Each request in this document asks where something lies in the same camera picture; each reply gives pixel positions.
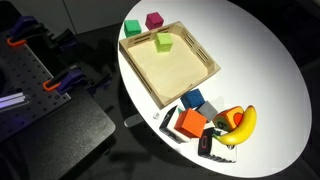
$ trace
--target black floor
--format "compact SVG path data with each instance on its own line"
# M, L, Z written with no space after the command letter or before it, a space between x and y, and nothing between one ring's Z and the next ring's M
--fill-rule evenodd
M269 27L287 47L297 65L303 66L320 57L320 23L301 7L291 1L276 7L268 3L243 2L235 3ZM112 73L111 86L98 90L94 98L116 124L110 152L81 172L77 179L236 179L209 171L183 158L161 141L146 123L129 129L123 125L124 119L137 111L124 88L117 63L116 43L120 26L117 24L77 35L81 42L80 60L89 65L87 71L96 78ZM315 82L320 79L319 73L315 75L315 72L305 75L309 92L316 89ZM315 94L310 95L316 105L319 98ZM319 179L312 168L301 157L288 169L260 179Z

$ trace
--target black table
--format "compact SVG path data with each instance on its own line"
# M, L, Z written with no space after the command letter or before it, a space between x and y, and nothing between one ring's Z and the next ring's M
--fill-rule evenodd
M1 31L19 16L0 2ZM0 144L0 179L70 179L108 148L114 123L82 87L69 95L70 102Z

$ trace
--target small box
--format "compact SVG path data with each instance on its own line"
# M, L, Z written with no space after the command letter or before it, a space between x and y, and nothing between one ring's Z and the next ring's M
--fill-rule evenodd
M199 89L194 89L185 93L180 99L185 109L195 108L205 103Z
M124 32L126 37L134 36L141 33L141 27L138 20L124 21Z
M159 28L163 25L163 18L158 12L147 14L146 26L149 30Z
M189 138L200 138L207 118L189 108L180 113L174 129Z
M177 143L183 143L188 142L191 139L183 134L181 134L179 131L174 129L174 126L178 120L179 114L184 111L183 107L175 106L171 108L166 116L164 117L163 122L160 125L160 131L169 136L171 139L173 139Z
M198 155L218 162L236 162L237 146L221 144L218 140L212 137L213 133L223 135L227 132L217 128L205 129L199 139Z
M158 53L169 52L173 45L173 41L169 33L157 33L154 43Z
M206 101L203 105L201 105L197 111L207 118L207 123L211 122L218 114L218 111L210 104L209 101Z

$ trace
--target blue block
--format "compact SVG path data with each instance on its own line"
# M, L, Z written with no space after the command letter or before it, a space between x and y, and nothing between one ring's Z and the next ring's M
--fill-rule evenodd
M185 109L195 108L205 103L199 89L185 93L180 99Z

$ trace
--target orange clamp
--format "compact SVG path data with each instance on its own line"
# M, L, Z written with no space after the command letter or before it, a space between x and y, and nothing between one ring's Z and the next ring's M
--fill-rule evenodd
M12 46L12 47L17 47L17 46L20 46L20 45L23 45L25 43L27 43L27 41L25 39L23 40L20 40L20 41L17 41L17 42L11 42L11 38L8 38L7 39L7 43Z
M61 84L61 82L59 82L59 83L57 83L57 84L55 84L55 85L52 85L51 87L47 87L47 84L48 84L49 82L50 82L50 80L42 83L43 89L46 90L46 91L48 91L48 92L55 90L55 89L56 89L57 87L59 87L60 84Z

